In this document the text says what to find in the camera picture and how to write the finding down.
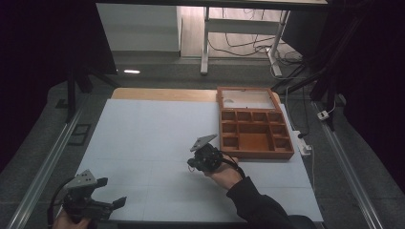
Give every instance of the brown wooden organizer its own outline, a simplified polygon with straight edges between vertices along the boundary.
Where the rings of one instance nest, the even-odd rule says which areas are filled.
[[[221,150],[240,158],[290,159],[286,121],[270,89],[219,87]]]

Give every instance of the small compartment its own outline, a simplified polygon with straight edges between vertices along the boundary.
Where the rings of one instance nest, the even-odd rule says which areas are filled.
[[[286,125],[270,125],[274,137],[288,136]]]
[[[271,131],[268,125],[241,124],[239,148],[246,151],[273,151]]]
[[[292,151],[291,143],[288,138],[275,138],[274,143],[276,144],[276,149],[283,151]]]
[[[234,134],[238,132],[236,124],[231,124],[231,123],[223,123],[223,133],[224,134]]]
[[[266,113],[253,113],[253,121],[255,122],[265,122],[267,123],[267,114]]]
[[[281,113],[269,113],[268,120],[270,122],[284,123],[283,116]]]
[[[235,112],[222,112],[221,119],[222,121],[235,121],[236,120]]]
[[[238,137],[223,137],[224,150],[239,150]]]
[[[250,112],[237,112],[238,121],[251,121],[252,115]]]

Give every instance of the white metal desk leg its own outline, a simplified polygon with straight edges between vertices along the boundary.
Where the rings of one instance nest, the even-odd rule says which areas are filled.
[[[202,68],[201,74],[208,74],[208,28],[209,28],[209,7],[204,8],[203,20],[203,42],[202,42]]]
[[[267,56],[268,59],[270,60],[271,63],[271,68],[273,69],[274,75],[276,77],[282,76],[280,67],[277,62],[276,58],[276,52],[277,52],[277,46],[280,42],[281,35],[283,34],[284,26],[286,25],[287,17],[288,17],[289,11],[286,11],[280,21],[278,31],[276,33],[276,36],[274,37],[274,43],[271,46],[271,50],[267,51]]]

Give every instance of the wall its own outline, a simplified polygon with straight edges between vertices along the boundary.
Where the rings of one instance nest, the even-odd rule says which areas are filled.
[[[180,50],[179,7],[97,4],[111,51]]]

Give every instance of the person's left hand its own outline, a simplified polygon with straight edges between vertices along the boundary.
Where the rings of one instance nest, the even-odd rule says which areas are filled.
[[[90,219],[82,219],[78,224],[72,222],[69,215],[62,210],[57,216],[53,224],[53,229],[86,229],[90,223]]]

